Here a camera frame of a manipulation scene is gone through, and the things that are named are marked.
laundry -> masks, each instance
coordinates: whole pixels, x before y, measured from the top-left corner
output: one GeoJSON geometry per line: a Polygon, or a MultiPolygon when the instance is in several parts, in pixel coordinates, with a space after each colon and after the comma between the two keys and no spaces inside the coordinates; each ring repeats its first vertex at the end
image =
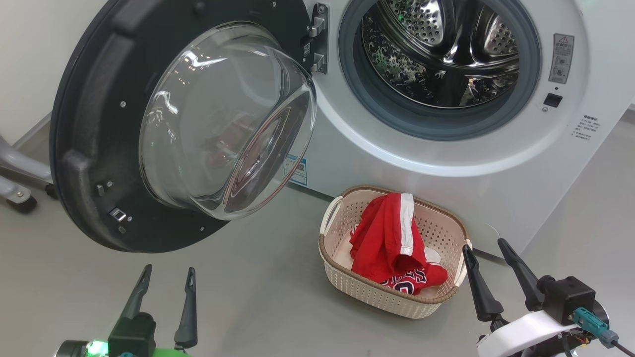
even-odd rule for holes
{"type": "Polygon", "coordinates": [[[351,271],[414,295],[443,284],[448,273],[439,265],[439,254],[426,249],[414,210],[412,194],[391,193],[371,201],[351,234],[351,271]]]}

stainless steel drum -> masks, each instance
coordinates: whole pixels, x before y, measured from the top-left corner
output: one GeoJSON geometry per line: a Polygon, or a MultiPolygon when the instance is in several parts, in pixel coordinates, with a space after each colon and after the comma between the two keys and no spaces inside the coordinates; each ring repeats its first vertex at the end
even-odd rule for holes
{"type": "Polygon", "coordinates": [[[420,104],[479,105],[518,80],[514,35],[480,0],[380,0],[361,37],[377,74],[420,104]]]}

teal connector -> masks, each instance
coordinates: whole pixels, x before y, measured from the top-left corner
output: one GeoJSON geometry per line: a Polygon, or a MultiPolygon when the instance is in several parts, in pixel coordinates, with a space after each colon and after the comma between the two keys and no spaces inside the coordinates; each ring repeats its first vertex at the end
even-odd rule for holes
{"type": "Polygon", "coordinates": [[[606,348],[615,347],[613,341],[617,341],[620,338],[617,333],[608,329],[606,323],[584,307],[580,307],[573,312],[573,322],[578,324],[583,330],[592,333],[606,348]]]}

gray floor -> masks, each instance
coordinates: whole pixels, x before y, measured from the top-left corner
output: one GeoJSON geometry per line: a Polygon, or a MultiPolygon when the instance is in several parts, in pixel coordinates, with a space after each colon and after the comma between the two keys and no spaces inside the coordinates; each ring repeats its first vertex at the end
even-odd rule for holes
{"type": "MultiPolygon", "coordinates": [[[[46,160],[44,145],[23,150],[46,160]]],[[[555,209],[523,258],[539,276],[575,275],[598,292],[612,329],[635,349],[633,227],[635,113],[628,112],[555,209]]],[[[467,281],[424,320],[366,306],[334,289],[318,254],[328,204],[286,188],[256,214],[208,239],[161,255],[119,253],[93,243],[60,205],[20,215],[0,204],[0,344],[5,356],[51,356],[65,339],[104,339],[144,265],[154,265],[143,311],[156,341],[171,347],[189,266],[197,269],[196,356],[475,356],[478,336],[467,281]]],[[[481,269],[508,320],[524,311],[513,272],[481,269]]],[[[621,356],[595,343],[580,356],[621,356]]]]}

door hinge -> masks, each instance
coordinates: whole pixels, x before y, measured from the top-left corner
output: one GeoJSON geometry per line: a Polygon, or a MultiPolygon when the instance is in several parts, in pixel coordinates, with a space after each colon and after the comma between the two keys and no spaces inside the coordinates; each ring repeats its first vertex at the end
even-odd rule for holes
{"type": "Polygon", "coordinates": [[[313,47],[313,66],[311,72],[326,74],[328,68],[328,17],[327,4],[317,3],[313,6],[313,25],[309,29],[311,47],[313,47]]]}

